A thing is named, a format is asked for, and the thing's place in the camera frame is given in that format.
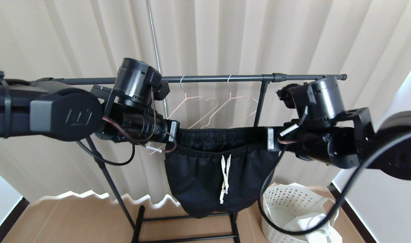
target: curtain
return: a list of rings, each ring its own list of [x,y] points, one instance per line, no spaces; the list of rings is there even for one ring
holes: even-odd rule
[[[159,68],[164,76],[345,73],[348,79],[339,84],[346,109],[368,106],[375,123],[411,70],[411,0],[0,1],[0,70],[8,78],[115,77],[124,57]],[[297,117],[275,94],[287,84],[268,86],[260,126]],[[233,97],[248,99],[228,102],[206,128],[253,125],[260,83],[229,86]],[[219,106],[229,98],[226,83],[182,87],[188,97],[212,97]],[[179,84],[170,89],[169,113],[184,97]],[[188,128],[213,102],[190,100],[171,119]],[[158,111],[163,114],[161,103]],[[130,156],[129,144],[93,140],[108,160],[120,163]],[[108,169],[122,195],[149,194],[158,203],[170,194],[164,155],[149,154],[138,147],[133,162]],[[338,171],[288,153],[275,180],[326,186]],[[110,192],[76,143],[43,136],[0,139],[0,175],[30,201],[67,191]]]

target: shorts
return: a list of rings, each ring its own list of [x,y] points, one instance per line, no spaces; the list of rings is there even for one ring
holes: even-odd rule
[[[251,206],[279,155],[267,151],[264,127],[179,129],[176,142],[165,154],[166,174],[172,195],[195,218]]]

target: laundry basket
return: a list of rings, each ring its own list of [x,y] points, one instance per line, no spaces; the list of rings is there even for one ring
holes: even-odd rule
[[[324,203],[329,200],[335,202],[297,183],[271,186],[265,191],[263,198],[262,206],[265,214],[280,228],[298,216],[313,212],[327,214]],[[338,214],[337,211],[330,220],[331,226],[335,223]],[[307,243],[306,237],[283,234],[271,227],[264,219],[262,219],[261,226],[262,232],[270,243]]]

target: baseboard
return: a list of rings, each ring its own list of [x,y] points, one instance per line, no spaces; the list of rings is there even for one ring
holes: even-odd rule
[[[29,204],[30,203],[22,197],[19,203],[10,212],[6,220],[4,220],[4,222],[0,225],[0,243],[3,241],[4,237],[6,237],[10,229],[13,227],[13,225],[16,223],[20,215],[24,212]]]
[[[331,183],[330,186],[327,187],[329,191],[332,193],[333,197],[338,198],[340,197],[340,192],[336,188],[336,186]],[[357,229],[358,233],[360,233],[361,237],[363,237],[363,240],[366,243],[377,243],[374,239],[374,237],[370,234],[370,232],[366,229],[366,226],[361,222],[360,218],[357,216],[357,214],[354,212],[354,210],[351,208],[349,203],[345,200],[343,203],[342,207],[343,211],[347,214],[349,220],[351,220],[352,224],[355,226]]]

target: clothes rack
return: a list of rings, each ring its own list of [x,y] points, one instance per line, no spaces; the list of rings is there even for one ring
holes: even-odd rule
[[[346,74],[335,75],[338,80],[345,80]],[[258,106],[256,108],[255,120],[253,123],[254,127],[258,126],[259,119],[261,117],[261,110],[262,105],[264,104],[265,93],[267,92],[267,88],[270,82],[277,83],[283,82],[286,80],[318,80],[323,78],[323,75],[287,75],[287,74],[261,74],[261,75],[232,75],[230,79],[228,79],[227,75],[218,75],[218,76],[184,76],[183,82],[184,83],[203,83],[203,82],[252,82],[252,81],[259,81],[261,82],[261,88],[259,93],[258,99]],[[166,81],[168,83],[179,83],[182,76],[172,76],[172,77],[162,77],[162,81]],[[115,78],[78,78],[78,79],[51,79],[52,81],[58,81],[61,83],[66,83],[69,85],[88,85],[88,84],[114,84]],[[88,141],[91,150],[93,153],[100,158],[102,155],[97,151],[96,147],[93,145],[92,142]],[[161,221],[161,220],[179,220],[179,219],[187,219],[193,218],[191,216],[173,216],[173,217],[154,217],[154,218],[144,218],[145,206],[140,206],[138,215],[136,217],[136,223],[133,221],[132,217],[130,216],[125,203],[122,200],[122,197],[109,174],[106,165],[94,159],[96,163],[99,165],[99,168],[102,170],[103,175],[105,176],[109,186],[111,187],[112,192],[114,193],[115,197],[117,198],[124,214],[127,217],[130,225],[132,226],[134,233],[131,243],[176,243],[176,242],[187,242],[187,241],[197,241],[197,240],[216,240],[216,239],[225,239],[225,238],[233,238],[234,243],[240,243],[239,232],[237,228],[237,216],[238,213],[214,213],[210,214],[207,217],[220,217],[220,216],[229,216],[232,228],[232,234],[220,235],[220,236],[211,236],[211,237],[192,237],[192,238],[182,238],[182,239],[171,239],[171,240],[153,240],[153,241],[139,241],[139,235],[141,233],[142,223],[147,221]]]

